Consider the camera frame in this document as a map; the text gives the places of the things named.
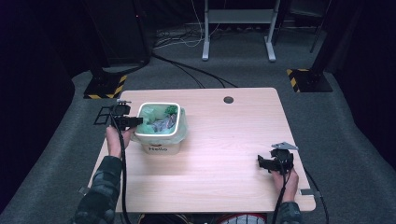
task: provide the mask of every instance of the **small bin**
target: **small bin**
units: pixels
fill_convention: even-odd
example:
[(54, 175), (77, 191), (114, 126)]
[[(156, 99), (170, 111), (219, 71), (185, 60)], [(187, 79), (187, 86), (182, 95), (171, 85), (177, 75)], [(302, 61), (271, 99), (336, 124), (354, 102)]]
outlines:
[[(148, 154), (175, 155), (187, 135), (185, 111), (177, 103), (144, 103), (137, 115), (143, 124), (137, 126), (132, 140), (142, 144)], [(164, 128), (173, 123), (171, 128)]]

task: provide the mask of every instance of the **light wood tabletop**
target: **light wood tabletop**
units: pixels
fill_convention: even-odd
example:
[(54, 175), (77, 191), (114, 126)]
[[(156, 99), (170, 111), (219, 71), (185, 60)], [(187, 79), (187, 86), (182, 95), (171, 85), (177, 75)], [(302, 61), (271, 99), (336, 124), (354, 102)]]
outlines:
[[(225, 97), (232, 97), (233, 102), (226, 104)], [(188, 122), (187, 137), (176, 155), (149, 155), (136, 142), (126, 148), (128, 212), (275, 210), (278, 194), (257, 156), (271, 160), (271, 145), (295, 145), (275, 89), (124, 91), (120, 99), (132, 101), (130, 117), (137, 116), (143, 103), (178, 103)], [(310, 189), (298, 151), (290, 152), (300, 177), (299, 189)], [(93, 171), (105, 155), (106, 139)], [(313, 196), (297, 193), (296, 202), (302, 211), (316, 207)], [(121, 196), (116, 211), (122, 211)]]

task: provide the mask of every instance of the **person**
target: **person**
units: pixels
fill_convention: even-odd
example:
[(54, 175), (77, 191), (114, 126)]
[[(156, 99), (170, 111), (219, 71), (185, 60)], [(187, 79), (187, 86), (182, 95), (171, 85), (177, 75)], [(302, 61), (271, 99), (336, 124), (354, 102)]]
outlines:
[[(125, 148), (128, 147), (135, 128), (122, 131)], [(69, 224), (111, 224), (115, 218), (115, 209), (120, 196), (120, 175), (122, 172), (121, 146), (118, 131), (109, 126), (106, 128), (108, 156), (105, 156), (92, 178), (89, 192), (81, 199)], [(283, 187), (283, 176), (271, 172), (275, 187), (280, 193)], [(282, 204), (279, 207), (278, 219), (281, 224), (301, 224), (302, 215), (294, 201), (299, 176), (294, 168), (290, 170)]]

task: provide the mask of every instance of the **gray carpet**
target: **gray carpet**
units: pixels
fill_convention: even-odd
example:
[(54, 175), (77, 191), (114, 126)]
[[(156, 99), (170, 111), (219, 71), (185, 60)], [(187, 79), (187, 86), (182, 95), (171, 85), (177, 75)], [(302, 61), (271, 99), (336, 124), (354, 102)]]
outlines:
[[(342, 91), (332, 74), (325, 73), (333, 92), (295, 93), (288, 68), (309, 68), (314, 36), (284, 30), (275, 46), (276, 62), (269, 63), (262, 34), (224, 35), (211, 42), (203, 62), (201, 42), (155, 49), (166, 59), (185, 63), (222, 77), (240, 88), (274, 87), (283, 104), (304, 167), (318, 184), (327, 204), (330, 223), (396, 223), (396, 174), (355, 126)], [(113, 67), (120, 71), (127, 67)], [(206, 88), (221, 88), (212, 77), (189, 70)], [(92, 75), (74, 77), (76, 93), (47, 148), (0, 216), (0, 223), (65, 223), (73, 216), (104, 140), (105, 126), (93, 121), (103, 105), (115, 99), (87, 100), (83, 92)], [(196, 89), (197, 83), (170, 63), (152, 58), (144, 68), (128, 75), (123, 90)], [(213, 214), (193, 215), (194, 223), (210, 223)], [(135, 222), (137, 215), (131, 214)], [(304, 213), (306, 223), (325, 223), (321, 201)], [(117, 217), (115, 223), (122, 223)]]

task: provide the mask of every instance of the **sleeve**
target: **sleeve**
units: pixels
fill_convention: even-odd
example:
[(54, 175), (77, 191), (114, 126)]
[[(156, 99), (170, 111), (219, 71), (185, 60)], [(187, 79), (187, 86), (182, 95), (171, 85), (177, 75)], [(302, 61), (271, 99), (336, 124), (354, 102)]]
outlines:
[(72, 224), (110, 224), (115, 217), (117, 200), (120, 196), (120, 174), (122, 163), (119, 158), (105, 156), (92, 178), (90, 191), (81, 199)]
[(303, 216), (297, 203), (282, 203), (279, 208), (281, 224), (304, 224)]

